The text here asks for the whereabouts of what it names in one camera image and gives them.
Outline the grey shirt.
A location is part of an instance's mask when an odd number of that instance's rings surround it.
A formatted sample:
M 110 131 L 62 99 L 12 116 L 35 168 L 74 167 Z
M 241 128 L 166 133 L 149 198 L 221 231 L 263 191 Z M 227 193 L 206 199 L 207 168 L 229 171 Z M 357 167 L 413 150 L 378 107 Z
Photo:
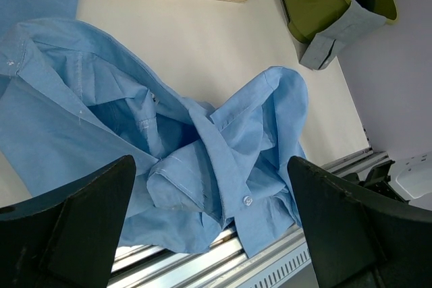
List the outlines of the grey shirt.
M 371 12 L 352 0 L 340 18 L 315 34 L 300 64 L 313 70 L 325 69 L 342 49 L 384 26 L 386 21 L 385 16 Z

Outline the light blue shirt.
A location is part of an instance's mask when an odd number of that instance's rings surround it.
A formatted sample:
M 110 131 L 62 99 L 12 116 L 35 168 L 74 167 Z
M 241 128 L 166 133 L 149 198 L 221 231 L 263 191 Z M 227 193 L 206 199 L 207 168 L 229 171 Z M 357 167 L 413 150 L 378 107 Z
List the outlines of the light blue shirt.
M 221 107 L 180 96 L 78 0 L 1 0 L 1 152 L 33 196 L 136 162 L 121 246 L 206 252 L 230 224 L 254 256 L 301 223 L 302 76 L 270 67 Z

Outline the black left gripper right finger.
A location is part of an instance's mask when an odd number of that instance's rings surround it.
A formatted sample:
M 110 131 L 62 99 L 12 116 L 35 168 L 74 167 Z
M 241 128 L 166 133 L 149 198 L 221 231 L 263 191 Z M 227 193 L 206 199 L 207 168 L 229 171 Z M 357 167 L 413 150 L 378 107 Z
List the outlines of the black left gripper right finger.
M 320 287 L 431 286 L 431 211 L 299 156 L 288 174 Z

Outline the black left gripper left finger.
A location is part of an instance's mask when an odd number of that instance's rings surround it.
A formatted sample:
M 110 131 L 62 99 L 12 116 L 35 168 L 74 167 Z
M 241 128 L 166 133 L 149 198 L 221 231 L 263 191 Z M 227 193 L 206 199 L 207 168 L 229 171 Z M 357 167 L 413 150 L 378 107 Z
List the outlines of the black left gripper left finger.
M 126 155 L 1 208 L 1 286 L 106 287 L 135 176 Z

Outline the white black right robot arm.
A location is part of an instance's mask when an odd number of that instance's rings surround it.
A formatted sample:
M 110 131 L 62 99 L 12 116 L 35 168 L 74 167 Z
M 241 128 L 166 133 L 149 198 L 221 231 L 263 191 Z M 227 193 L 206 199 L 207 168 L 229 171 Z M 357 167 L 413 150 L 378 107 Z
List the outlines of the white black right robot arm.
M 431 210 L 431 152 L 397 160 L 389 176 L 389 185 L 409 205 Z

